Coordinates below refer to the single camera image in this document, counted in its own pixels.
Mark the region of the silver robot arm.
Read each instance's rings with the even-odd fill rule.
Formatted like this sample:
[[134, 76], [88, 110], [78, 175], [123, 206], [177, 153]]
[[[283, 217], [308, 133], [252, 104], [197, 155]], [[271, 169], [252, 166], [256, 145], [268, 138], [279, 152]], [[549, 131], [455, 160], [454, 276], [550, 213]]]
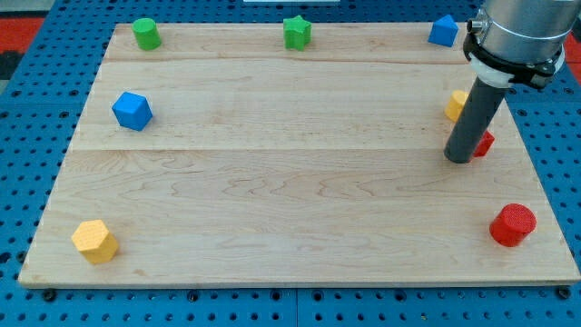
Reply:
[[467, 23], [477, 45], [515, 64], [539, 64], [561, 51], [580, 0], [487, 0]]

